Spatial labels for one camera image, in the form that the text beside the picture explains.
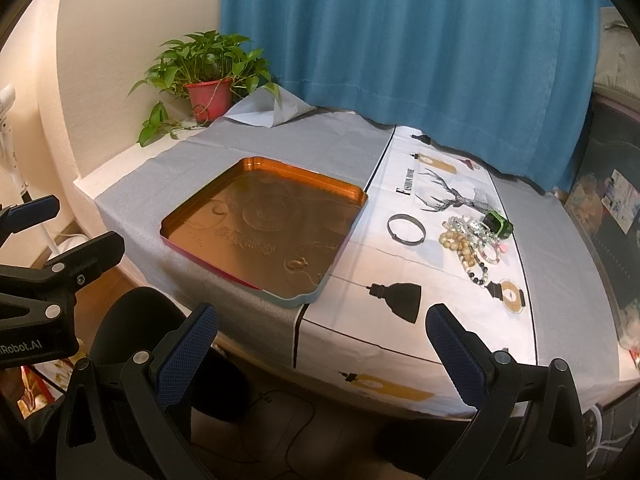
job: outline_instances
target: yellow lamp print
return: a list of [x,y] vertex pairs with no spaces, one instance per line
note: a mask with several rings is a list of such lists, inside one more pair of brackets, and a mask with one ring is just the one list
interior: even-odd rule
[[396,397],[398,399],[412,400],[413,402],[421,402],[422,400],[427,400],[430,397],[434,396],[434,394],[432,394],[431,392],[416,390],[415,388],[393,383],[391,381],[380,379],[379,377],[375,377],[369,374],[347,374],[345,372],[340,373],[344,377],[344,380],[352,386],[363,388],[365,390],[372,390],[381,395]]

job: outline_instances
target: metal ring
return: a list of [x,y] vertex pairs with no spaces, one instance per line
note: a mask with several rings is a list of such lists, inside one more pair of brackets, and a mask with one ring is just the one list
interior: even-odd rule
[[[420,231],[422,231],[422,238],[420,238],[419,240],[417,240],[415,242],[411,242],[411,241],[408,241],[408,240],[402,240],[402,238],[400,238],[397,234],[395,234],[391,230],[391,225],[390,224],[391,224],[391,222],[393,220],[407,220],[408,222],[411,222],[418,229],[420,229]],[[422,225],[422,223],[417,218],[414,218],[411,215],[406,215],[404,213],[398,213],[396,215],[391,215],[389,217],[389,220],[386,221],[386,230],[389,231],[389,234],[391,235],[393,240],[395,240],[396,242],[398,242],[398,243],[400,243],[402,245],[409,245],[409,246],[420,245],[424,241],[424,239],[427,237],[427,229],[424,228],[424,225]]]

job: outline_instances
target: curtain fold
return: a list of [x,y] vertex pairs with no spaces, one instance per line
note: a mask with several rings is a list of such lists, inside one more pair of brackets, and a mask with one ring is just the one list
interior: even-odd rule
[[551,189],[572,177],[600,2],[222,0],[221,30],[310,104],[420,128]]

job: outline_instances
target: tray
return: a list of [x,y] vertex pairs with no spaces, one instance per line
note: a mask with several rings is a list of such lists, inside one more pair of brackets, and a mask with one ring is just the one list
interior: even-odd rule
[[164,220],[166,245],[286,308],[320,294],[367,202],[359,187],[247,157]]

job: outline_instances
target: white wall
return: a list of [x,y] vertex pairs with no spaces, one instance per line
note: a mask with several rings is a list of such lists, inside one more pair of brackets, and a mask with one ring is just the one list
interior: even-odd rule
[[58,84],[80,175],[138,138],[159,95],[147,87],[127,93],[161,52],[160,43],[216,28],[219,15],[219,0],[60,0]]
[[[30,183],[31,195],[36,198],[53,193],[60,199],[60,213],[46,224],[49,232],[56,236],[72,221],[73,213],[49,153],[37,98],[38,53],[47,45],[40,42],[36,31],[40,11],[45,5],[43,0],[34,0],[2,48],[0,88],[8,83],[15,86],[16,100],[8,118],[13,125],[18,165]],[[20,196],[1,164],[0,203],[5,206],[20,203]],[[46,242],[39,232],[29,229],[9,238],[0,249],[0,263],[30,266],[45,248]]]

